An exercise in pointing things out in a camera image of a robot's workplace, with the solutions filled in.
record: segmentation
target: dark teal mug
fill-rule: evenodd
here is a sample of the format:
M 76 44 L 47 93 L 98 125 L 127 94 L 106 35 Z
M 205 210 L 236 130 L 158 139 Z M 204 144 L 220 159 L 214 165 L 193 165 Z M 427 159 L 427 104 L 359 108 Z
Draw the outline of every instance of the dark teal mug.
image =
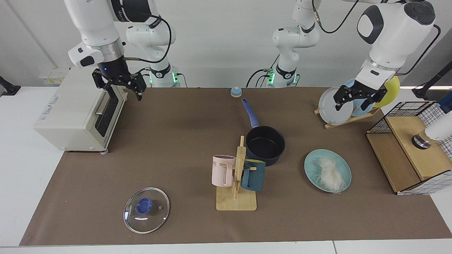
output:
M 265 162 L 246 159 L 240 183 L 241 187 L 250 191 L 260 191 L 264 186 Z

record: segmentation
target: white wall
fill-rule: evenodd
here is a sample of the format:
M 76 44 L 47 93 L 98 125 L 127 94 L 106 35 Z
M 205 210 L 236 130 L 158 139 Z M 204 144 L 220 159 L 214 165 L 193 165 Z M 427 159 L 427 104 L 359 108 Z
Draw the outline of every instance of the white wall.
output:
M 444 35 L 452 27 L 452 1 L 430 2 Z M 80 34 L 62 0 L 0 0 L 0 3 L 0 73 L 6 79 L 20 85 L 38 85 L 39 70 L 52 68 L 53 63 L 57 67 L 72 65 L 67 51 L 79 43 Z M 189 86 L 245 85 L 254 70 L 269 67 L 278 54 L 271 40 L 273 31 L 294 25 L 293 0 L 158 0 L 157 5 L 160 14 L 177 31 L 169 59 L 186 74 Z M 335 28 L 351 5 L 324 0 L 319 10 L 324 27 Z M 368 4 L 358 4 L 337 33 L 322 33 L 316 47 L 298 50 L 301 85 L 337 86 L 355 77 L 370 50 L 356 32 L 356 22 L 367 7 Z M 124 41 L 129 25 L 116 24 Z M 425 41 L 409 58 L 408 66 L 427 44 Z M 133 46 L 126 46 L 126 56 L 144 57 Z M 130 67 L 135 71 L 143 64 L 134 62 Z
M 424 57 L 402 85 L 420 85 L 433 78 L 443 67 L 452 61 L 452 29 L 444 35 L 443 39 L 431 52 Z M 452 71 L 447 73 L 435 85 L 452 85 Z

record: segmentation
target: table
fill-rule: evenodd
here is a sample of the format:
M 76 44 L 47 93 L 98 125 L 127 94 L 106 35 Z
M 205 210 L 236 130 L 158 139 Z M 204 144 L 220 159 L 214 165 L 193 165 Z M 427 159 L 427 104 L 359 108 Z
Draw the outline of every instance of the table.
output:
M 14 246 L 20 242 L 23 232 L 31 219 L 31 216 L 36 208 L 38 201 L 59 162 L 62 155 L 61 151 L 58 151 L 52 145 L 50 145 L 44 138 L 34 132 L 33 123 L 36 120 L 37 115 L 40 114 L 45 104 L 51 98 L 56 88 L 32 88 L 23 87 L 21 91 L 14 97 L 2 97 L 0 98 L 0 115 L 8 121 L 0 122 L 0 162 L 2 163 L 0 179 L 1 197 L 0 201 L 3 204 L 9 204 L 10 209 L 3 209 L 1 216 L 1 223 L 4 225 L 0 229 L 0 246 Z M 401 91 L 398 101 L 412 101 L 413 96 L 410 91 Z M 7 153 L 7 151 L 17 151 L 17 153 Z M 451 189 L 446 189 L 441 192 L 432 195 L 432 199 L 435 201 L 439 211 L 441 212 L 445 222 L 449 228 L 452 227 L 452 207 L 449 204 L 450 196 L 452 195 Z M 24 209 L 20 206 L 23 202 L 28 202 L 29 205 Z M 333 243 L 336 245 L 337 253 L 353 253 L 353 251 L 359 251 L 360 248 L 371 248 L 378 251 L 380 248 L 387 246 L 395 246 L 395 248 L 405 249 L 406 246 L 419 246 L 415 248 L 416 251 L 422 253 L 422 246 L 431 246 L 431 252 L 441 253 L 442 250 L 450 248 L 452 246 L 451 240 L 402 240 L 402 241 L 326 241 L 326 242 L 298 242 L 298 246 L 302 245 L 302 248 L 309 253 L 310 244 L 313 243 L 316 253 L 320 252 L 320 245 L 325 247 L 325 251 L 334 253 L 334 248 L 331 249 Z M 247 246 L 264 246 L 265 250 L 280 250 L 286 243 L 257 243 Z M 227 244 L 212 244 L 205 245 L 210 248 L 223 248 Z M 295 243 L 287 243 L 287 246 L 295 245 Z M 127 249 L 140 250 L 140 248 L 146 248 L 152 250 L 160 248 L 162 245 L 133 245 Z M 184 248 L 196 248 L 199 252 L 203 251 L 204 245 L 186 245 Z M 111 252 L 120 252 L 124 246 L 81 246 L 81 247 L 20 247 L 20 248 L 5 248 L 0 249 L 0 253 L 29 253 L 35 252 L 47 252 L 61 251 L 65 252 L 70 250 L 76 251 L 77 248 L 84 248 L 84 251 L 102 251 L 103 248 L 108 249 Z M 176 249 L 166 246 L 165 250 L 171 252 Z M 287 249 L 287 253 L 297 252 L 297 249 Z

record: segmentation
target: pink mug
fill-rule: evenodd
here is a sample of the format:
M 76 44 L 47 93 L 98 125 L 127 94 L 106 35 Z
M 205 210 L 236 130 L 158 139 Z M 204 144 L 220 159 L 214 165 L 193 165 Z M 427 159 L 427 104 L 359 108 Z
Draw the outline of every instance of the pink mug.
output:
M 214 155 L 212 163 L 212 184 L 218 187 L 230 187 L 234 183 L 233 167 L 235 157 Z

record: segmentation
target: mug rack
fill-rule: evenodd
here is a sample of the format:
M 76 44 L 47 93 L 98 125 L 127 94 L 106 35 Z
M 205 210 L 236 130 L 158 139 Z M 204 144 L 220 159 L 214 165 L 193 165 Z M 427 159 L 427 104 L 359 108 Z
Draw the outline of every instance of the mug rack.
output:
M 256 192 L 240 186 L 246 157 L 245 136 L 240 137 L 235 161 L 234 184 L 231 187 L 217 187 L 217 211 L 255 211 Z

